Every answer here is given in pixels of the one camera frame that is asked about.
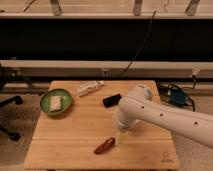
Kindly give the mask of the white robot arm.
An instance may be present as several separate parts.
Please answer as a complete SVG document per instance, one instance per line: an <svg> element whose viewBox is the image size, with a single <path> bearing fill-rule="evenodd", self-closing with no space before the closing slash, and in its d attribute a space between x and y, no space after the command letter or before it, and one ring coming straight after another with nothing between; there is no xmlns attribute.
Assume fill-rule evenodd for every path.
<svg viewBox="0 0 213 171"><path fill-rule="evenodd" d="M113 114L117 128L128 130L138 120L146 121L213 148L213 115L165 106L152 97L144 84L128 91Z"/></svg>

